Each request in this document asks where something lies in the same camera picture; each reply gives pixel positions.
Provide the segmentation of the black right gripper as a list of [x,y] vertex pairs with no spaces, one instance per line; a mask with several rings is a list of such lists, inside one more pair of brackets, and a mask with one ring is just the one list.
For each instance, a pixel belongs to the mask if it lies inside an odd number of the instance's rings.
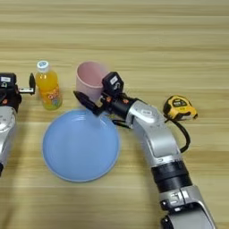
[[74,91],[74,96],[78,101],[90,110],[94,115],[99,116],[104,112],[115,114],[126,119],[131,106],[137,101],[137,98],[130,98],[124,92],[111,93],[103,91],[101,94],[102,106],[97,106],[87,95],[82,92]]

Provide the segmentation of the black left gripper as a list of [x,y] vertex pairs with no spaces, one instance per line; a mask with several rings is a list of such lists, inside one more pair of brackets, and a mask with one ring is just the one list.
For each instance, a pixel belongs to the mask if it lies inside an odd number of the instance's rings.
[[34,74],[30,74],[29,88],[18,88],[18,86],[13,87],[0,87],[0,106],[12,107],[15,112],[18,112],[19,105],[22,102],[22,94],[36,93],[36,80]]

